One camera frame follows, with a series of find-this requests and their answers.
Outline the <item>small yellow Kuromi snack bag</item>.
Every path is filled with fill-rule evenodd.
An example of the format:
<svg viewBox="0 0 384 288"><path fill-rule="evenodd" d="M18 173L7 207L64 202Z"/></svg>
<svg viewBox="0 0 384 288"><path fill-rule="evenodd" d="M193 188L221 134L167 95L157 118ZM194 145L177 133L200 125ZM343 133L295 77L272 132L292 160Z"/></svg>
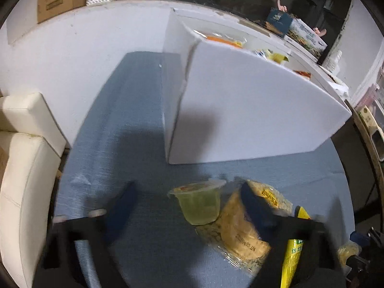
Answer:
<svg viewBox="0 0 384 288"><path fill-rule="evenodd" d="M230 264L255 275L270 251L248 218L236 189L221 210L218 219L196 228L196 232Z"/></svg>

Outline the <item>yellow snack packet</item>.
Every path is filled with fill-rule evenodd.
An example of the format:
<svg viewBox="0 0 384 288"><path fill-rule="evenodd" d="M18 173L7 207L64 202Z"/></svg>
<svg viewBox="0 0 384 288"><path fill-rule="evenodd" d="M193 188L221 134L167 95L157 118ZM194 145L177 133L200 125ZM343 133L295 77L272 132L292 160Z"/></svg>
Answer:
<svg viewBox="0 0 384 288"><path fill-rule="evenodd" d="M289 239L282 264L281 288L288 288L297 269L303 247L303 240Z"/></svg>

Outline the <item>green jelly cup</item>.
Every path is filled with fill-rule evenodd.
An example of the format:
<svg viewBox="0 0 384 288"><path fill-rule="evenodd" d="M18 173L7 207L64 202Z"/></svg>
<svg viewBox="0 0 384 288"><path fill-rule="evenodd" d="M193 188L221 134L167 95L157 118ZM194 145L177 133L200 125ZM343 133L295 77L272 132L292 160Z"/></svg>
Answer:
<svg viewBox="0 0 384 288"><path fill-rule="evenodd" d="M217 220L221 208L221 189L225 180L209 179L171 189L184 218L193 226L203 226Z"/></svg>

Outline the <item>orange white snack packet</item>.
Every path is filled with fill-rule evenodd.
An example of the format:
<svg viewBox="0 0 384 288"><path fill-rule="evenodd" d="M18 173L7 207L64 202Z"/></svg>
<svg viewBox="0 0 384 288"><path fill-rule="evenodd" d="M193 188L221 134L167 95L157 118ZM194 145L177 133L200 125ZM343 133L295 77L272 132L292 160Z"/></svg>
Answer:
<svg viewBox="0 0 384 288"><path fill-rule="evenodd" d="M243 49L245 44L247 43L246 38L238 39L238 38L232 38L229 35L222 35L219 33L203 33L203 32L200 32L199 30L195 30L195 29L193 29L193 32L195 34L201 36L202 38L207 39L207 40L219 42L222 44L227 44L227 45L233 46L235 48Z"/></svg>

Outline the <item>blue table cloth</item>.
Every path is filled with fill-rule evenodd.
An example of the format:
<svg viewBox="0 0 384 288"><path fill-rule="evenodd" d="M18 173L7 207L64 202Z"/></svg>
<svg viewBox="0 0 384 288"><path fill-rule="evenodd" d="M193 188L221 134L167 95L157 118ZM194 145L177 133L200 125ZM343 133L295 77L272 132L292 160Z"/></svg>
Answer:
<svg viewBox="0 0 384 288"><path fill-rule="evenodd" d="M172 188L209 178L273 186L311 216L322 216L335 245L355 228L348 181L332 141L309 153L248 161L170 165L163 145L163 63L175 56L126 54L94 100L70 151L56 215L86 216L134 181L139 198L111 246L131 287L247 287L250 276L208 246L184 219Z"/></svg>

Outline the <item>cream leather sofa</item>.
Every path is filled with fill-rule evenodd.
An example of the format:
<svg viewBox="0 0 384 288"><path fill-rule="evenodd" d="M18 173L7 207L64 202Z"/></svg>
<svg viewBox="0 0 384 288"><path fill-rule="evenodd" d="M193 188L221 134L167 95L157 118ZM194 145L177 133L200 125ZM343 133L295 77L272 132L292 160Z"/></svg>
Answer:
<svg viewBox="0 0 384 288"><path fill-rule="evenodd" d="M65 146L41 93L1 98L1 262L18 287L33 284Z"/></svg>

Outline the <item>white cardboard storage box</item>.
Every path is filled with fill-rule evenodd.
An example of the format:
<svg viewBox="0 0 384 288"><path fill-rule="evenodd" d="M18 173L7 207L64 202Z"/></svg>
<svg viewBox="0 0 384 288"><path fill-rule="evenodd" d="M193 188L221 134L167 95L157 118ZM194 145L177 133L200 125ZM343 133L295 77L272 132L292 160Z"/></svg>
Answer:
<svg viewBox="0 0 384 288"><path fill-rule="evenodd" d="M310 152L351 112L335 94L170 12L162 64L165 156L197 164Z"/></svg>

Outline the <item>yellow green snack bag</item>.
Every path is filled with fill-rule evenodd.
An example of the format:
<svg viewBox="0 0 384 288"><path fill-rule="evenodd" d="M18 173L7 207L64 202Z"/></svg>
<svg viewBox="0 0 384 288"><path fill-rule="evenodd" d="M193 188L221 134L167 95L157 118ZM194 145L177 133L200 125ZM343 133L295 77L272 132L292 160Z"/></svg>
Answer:
<svg viewBox="0 0 384 288"><path fill-rule="evenodd" d="M286 55L272 52L269 49L259 49L259 50L256 50L254 53L265 59L276 62L278 64L283 64L284 62L289 61L289 58Z"/></svg>

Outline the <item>white plastic bottle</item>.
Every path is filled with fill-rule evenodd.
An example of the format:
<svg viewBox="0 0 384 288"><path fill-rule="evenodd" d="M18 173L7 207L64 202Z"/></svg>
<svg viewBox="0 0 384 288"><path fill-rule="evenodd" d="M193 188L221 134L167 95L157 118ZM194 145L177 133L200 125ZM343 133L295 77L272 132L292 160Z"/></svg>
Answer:
<svg viewBox="0 0 384 288"><path fill-rule="evenodd" d="M341 50L334 52L331 56L329 56L324 61L324 63L322 64L322 67L325 68L327 71L329 71L331 74L337 75L340 71L340 66L338 65L338 63L341 57L342 57Z"/></svg>

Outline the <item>landscape printed gift box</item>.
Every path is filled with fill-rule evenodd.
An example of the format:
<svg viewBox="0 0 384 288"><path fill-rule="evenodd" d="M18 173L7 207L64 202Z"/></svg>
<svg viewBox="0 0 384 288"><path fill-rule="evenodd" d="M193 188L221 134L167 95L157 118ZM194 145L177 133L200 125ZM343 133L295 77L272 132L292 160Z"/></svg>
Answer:
<svg viewBox="0 0 384 288"><path fill-rule="evenodd" d="M279 35L297 49L304 51L313 61L322 56L327 44L301 19L272 8L265 20L265 28Z"/></svg>

